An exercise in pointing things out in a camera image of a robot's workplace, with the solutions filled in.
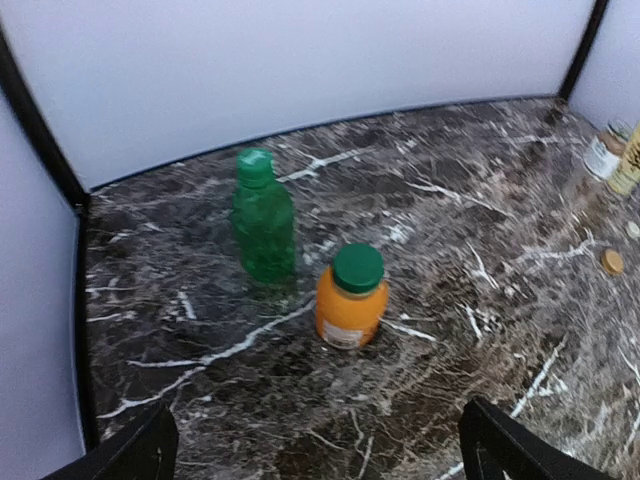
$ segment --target green plastic bottle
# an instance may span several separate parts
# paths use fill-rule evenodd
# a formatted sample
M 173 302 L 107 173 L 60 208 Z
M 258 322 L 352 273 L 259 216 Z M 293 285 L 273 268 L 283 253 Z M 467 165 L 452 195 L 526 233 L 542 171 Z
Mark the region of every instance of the green plastic bottle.
M 242 265 L 256 280 L 276 283 L 295 269 L 293 202 L 276 180 L 273 155 L 249 148 L 237 158 L 237 186 L 231 223 Z

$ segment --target white backdrop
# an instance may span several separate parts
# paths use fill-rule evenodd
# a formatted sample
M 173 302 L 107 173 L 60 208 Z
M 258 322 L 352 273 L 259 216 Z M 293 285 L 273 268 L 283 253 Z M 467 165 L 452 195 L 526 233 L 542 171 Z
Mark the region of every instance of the white backdrop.
M 640 121 L 640 2 L 609 2 L 571 106 L 597 127 Z
M 0 12 L 51 130 L 94 187 L 296 127 L 556 93 L 592 4 L 0 0 Z
M 84 453 L 73 300 L 78 222 L 0 91 L 0 478 Z

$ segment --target green cap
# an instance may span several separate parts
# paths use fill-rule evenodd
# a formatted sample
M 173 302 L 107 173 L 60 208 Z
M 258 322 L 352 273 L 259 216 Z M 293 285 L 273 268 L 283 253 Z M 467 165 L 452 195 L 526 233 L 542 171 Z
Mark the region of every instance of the green cap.
M 238 154 L 238 182 L 243 187 L 258 188 L 276 178 L 273 173 L 273 155 L 264 148 L 246 148 Z
M 349 293 L 370 292 L 378 286 L 382 275 L 382 255 L 366 243 L 345 245 L 333 260 L 333 281 Z

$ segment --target marble table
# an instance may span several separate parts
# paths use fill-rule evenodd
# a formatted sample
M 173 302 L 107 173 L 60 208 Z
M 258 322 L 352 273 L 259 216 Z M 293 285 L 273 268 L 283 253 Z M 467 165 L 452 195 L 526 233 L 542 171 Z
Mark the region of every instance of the marble table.
M 229 223 L 240 147 L 93 195 L 88 335 L 109 437 L 166 402 L 178 479 L 464 478 L 482 394 L 564 452 L 640 477 L 639 202 L 576 182 L 594 128 L 551 98 L 448 106 L 252 142 L 297 209 L 295 282 L 263 286 Z M 314 330 L 341 245 L 383 253 L 372 344 Z M 617 249 L 625 273 L 600 255 Z

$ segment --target orange pill bottle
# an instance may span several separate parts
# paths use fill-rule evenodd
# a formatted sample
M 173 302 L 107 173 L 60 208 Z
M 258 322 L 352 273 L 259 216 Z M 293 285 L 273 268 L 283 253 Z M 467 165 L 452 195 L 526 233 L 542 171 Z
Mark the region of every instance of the orange pill bottle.
M 318 282 L 318 335 L 342 350 L 370 342 L 389 299 L 383 275 L 384 261 L 375 248 L 364 243 L 342 247 Z

